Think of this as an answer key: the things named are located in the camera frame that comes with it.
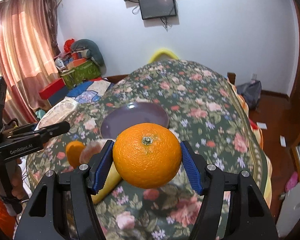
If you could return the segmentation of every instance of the floral bedspread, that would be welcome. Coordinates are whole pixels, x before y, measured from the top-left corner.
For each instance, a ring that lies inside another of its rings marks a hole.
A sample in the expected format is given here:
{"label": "floral bedspread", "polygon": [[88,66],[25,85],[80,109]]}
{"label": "floral bedspread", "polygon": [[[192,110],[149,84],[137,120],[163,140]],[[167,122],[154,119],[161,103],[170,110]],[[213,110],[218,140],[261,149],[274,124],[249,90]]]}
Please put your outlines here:
{"label": "floral bedspread", "polygon": [[[103,119],[131,101],[160,104],[180,141],[188,140],[197,154],[223,171],[248,170],[264,193],[266,156],[231,86],[205,66],[174,60],[136,70],[98,102],[71,113],[66,118],[70,132],[51,140],[44,152],[29,156],[31,186],[35,188],[47,170],[72,170],[64,153],[66,144],[72,140],[88,144],[101,138]],[[217,238],[224,235],[229,197],[226,192]],[[95,210],[107,239],[186,239],[201,203],[202,197],[191,189],[181,166],[171,182],[157,189],[143,190],[121,181]]]}

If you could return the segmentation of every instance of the wooden floor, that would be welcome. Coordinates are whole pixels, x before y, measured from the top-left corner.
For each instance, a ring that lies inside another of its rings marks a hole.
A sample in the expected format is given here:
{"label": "wooden floor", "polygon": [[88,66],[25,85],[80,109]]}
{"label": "wooden floor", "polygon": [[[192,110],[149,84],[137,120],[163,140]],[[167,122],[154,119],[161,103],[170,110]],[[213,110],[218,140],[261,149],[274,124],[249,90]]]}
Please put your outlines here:
{"label": "wooden floor", "polygon": [[258,109],[249,112],[251,120],[254,122],[264,122],[267,125],[267,130],[262,130],[264,138],[263,150],[270,158],[273,167],[270,211],[275,221],[278,219],[282,205],[279,196],[284,192],[285,184],[295,171],[289,147],[285,148],[280,144],[280,135],[289,136],[291,133],[294,133],[293,124],[290,123],[287,117],[289,110],[290,104],[287,99],[261,95]]}

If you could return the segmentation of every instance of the green box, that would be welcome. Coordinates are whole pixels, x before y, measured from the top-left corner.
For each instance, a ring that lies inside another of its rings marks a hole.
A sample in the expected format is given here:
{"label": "green box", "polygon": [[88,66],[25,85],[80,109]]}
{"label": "green box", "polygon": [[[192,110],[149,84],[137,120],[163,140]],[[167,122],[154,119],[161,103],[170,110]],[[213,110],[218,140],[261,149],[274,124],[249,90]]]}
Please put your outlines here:
{"label": "green box", "polygon": [[91,80],[101,76],[98,66],[91,60],[67,71],[60,75],[71,90],[75,85],[83,82],[83,80]]}

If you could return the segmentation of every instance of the orange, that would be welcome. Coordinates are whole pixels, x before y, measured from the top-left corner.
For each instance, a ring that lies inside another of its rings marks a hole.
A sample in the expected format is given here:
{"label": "orange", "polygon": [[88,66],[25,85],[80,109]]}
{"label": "orange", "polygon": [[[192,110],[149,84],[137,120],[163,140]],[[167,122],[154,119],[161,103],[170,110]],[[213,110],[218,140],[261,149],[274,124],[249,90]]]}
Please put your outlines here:
{"label": "orange", "polygon": [[113,161],[128,183],[148,189],[161,187],[177,174],[182,152],[175,135],[160,125],[141,123],[117,137]]}
{"label": "orange", "polygon": [[80,165],[79,157],[84,148],[84,144],[79,141],[72,141],[67,144],[66,155],[72,167],[76,168]]}

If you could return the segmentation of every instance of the orange sleeve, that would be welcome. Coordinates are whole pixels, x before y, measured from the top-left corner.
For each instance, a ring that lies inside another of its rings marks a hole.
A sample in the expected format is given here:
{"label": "orange sleeve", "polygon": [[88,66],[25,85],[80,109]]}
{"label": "orange sleeve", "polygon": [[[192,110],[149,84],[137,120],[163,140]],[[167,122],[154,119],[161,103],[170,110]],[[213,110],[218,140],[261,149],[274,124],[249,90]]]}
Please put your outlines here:
{"label": "orange sleeve", "polygon": [[6,207],[0,200],[0,228],[11,239],[13,237],[15,223],[15,217],[11,217],[8,214]]}

